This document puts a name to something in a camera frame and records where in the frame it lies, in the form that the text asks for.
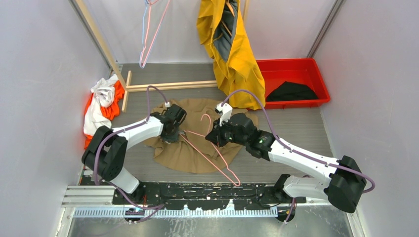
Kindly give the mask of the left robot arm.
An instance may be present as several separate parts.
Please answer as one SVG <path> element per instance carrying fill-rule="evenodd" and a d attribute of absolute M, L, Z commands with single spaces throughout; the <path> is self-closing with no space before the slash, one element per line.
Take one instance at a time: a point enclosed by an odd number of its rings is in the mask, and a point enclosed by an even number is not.
<path fill-rule="evenodd" d="M 110 129 L 101 126 L 95 132 L 81 161 L 96 170 L 106 182 L 116 185 L 125 193 L 125 198 L 133 204 L 140 203 L 145 195 L 141 181 L 126 168 L 126 151 L 147 139 L 159 137 L 167 143 L 179 138 L 179 127 L 186 118 L 186 111 L 173 104 L 161 113 L 153 112 L 148 118 L 125 127 Z"/>

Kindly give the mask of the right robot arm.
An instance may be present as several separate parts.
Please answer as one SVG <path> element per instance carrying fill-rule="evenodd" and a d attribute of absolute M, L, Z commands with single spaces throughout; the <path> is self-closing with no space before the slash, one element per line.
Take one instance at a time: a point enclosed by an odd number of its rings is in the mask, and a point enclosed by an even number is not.
<path fill-rule="evenodd" d="M 255 158 L 282 163 L 307 174 L 307 177 L 280 176 L 273 195 L 282 203 L 293 198 L 317 198 L 327 200 L 341 211 L 353 213 L 367 184 L 366 176 L 353 158 L 325 157 L 294 146 L 271 132 L 258 129 L 243 113 L 233 115 L 227 122 L 214 121 L 205 139 L 218 147 L 239 144 Z"/>

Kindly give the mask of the tan brown garment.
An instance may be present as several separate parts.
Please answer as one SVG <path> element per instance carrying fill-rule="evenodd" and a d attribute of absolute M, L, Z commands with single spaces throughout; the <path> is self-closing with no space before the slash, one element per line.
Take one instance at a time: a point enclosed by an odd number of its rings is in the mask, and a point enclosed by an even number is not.
<path fill-rule="evenodd" d="M 179 105 L 187 113 L 185 121 L 179 127 L 180 131 L 190 130 L 205 136 L 212 129 L 212 126 L 208 118 L 203 118 L 203 115 L 209 115 L 211 121 L 219 118 L 219 114 L 214 111 L 216 105 L 220 103 L 217 100 L 209 98 L 186 98 L 181 100 L 170 99 L 169 102 Z M 185 136 L 220 169 L 226 168 L 226 165 L 211 145 L 211 142 L 205 140 L 204 137 L 192 133 L 186 133 Z M 143 143 L 146 146 L 154 148 L 154 161 L 167 168 L 187 173 L 217 172 L 216 168 L 181 137 L 179 137 L 178 142 L 170 144 L 163 142 L 159 137 L 150 138 Z M 218 149 L 223 154 L 227 163 L 230 164 L 242 149 L 242 146 L 228 143 Z"/>

